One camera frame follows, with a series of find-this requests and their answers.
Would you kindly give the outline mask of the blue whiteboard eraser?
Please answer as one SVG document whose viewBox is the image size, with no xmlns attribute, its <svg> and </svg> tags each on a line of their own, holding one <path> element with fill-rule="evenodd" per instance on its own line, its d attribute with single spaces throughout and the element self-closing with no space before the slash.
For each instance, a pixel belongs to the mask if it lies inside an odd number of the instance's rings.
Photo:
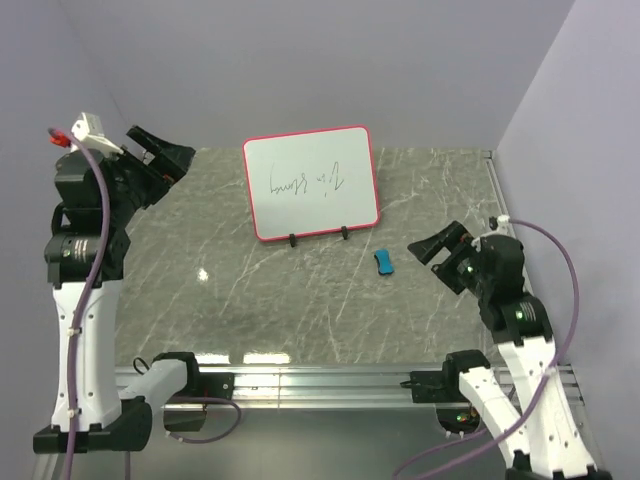
<svg viewBox="0 0 640 480">
<path fill-rule="evenodd" d="M 388 276 L 395 272 L 390 253 L 387 249 L 377 249 L 374 252 L 374 259 L 377 264 L 377 271 L 379 275 Z"/>
</svg>

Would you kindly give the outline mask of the pink framed whiteboard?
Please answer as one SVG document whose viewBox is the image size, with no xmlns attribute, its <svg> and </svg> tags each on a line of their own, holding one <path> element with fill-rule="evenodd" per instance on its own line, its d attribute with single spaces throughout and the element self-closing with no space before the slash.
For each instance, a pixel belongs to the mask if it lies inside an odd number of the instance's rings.
<svg viewBox="0 0 640 480">
<path fill-rule="evenodd" d="M 260 241 L 379 223 L 376 168 L 366 126 L 249 138 L 242 152 L 254 232 Z"/>
</svg>

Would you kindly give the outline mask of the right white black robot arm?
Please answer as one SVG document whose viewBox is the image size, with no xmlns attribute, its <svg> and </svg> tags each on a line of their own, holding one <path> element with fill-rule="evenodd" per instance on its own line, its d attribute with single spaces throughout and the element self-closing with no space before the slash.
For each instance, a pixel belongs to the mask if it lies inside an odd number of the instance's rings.
<svg viewBox="0 0 640 480">
<path fill-rule="evenodd" d="M 526 290 L 524 246 L 509 233 L 514 222 L 493 217 L 489 231 L 474 237 L 454 221 L 407 247 L 423 265 L 448 250 L 431 270 L 452 292 L 474 295 L 519 400 L 514 404 L 503 392 L 481 352 L 448 354 L 444 393 L 467 400 L 492 439 L 422 476 L 431 479 L 498 448 L 507 479 L 608 479 L 581 437 L 561 380 L 559 363 L 573 337 L 557 344 L 544 304 Z"/>
</svg>

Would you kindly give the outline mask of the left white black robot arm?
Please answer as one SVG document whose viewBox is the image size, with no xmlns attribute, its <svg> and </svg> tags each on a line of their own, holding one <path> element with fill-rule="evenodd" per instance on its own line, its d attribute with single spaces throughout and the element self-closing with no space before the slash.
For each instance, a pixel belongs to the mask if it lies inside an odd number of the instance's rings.
<svg viewBox="0 0 640 480">
<path fill-rule="evenodd" d="M 115 373 L 115 320 L 134 214 L 159 202 L 192 165 L 193 148 L 138 126 L 128 137 L 149 162 L 103 135 L 75 137 L 50 129 L 66 149 L 56 162 L 61 198 L 44 250 L 59 325 L 59 379 L 48 426 L 33 436 L 37 454 L 145 448 L 153 417 L 175 397 L 196 399 L 203 379 L 191 352 L 156 356 L 150 369 L 120 390 Z"/>
</svg>

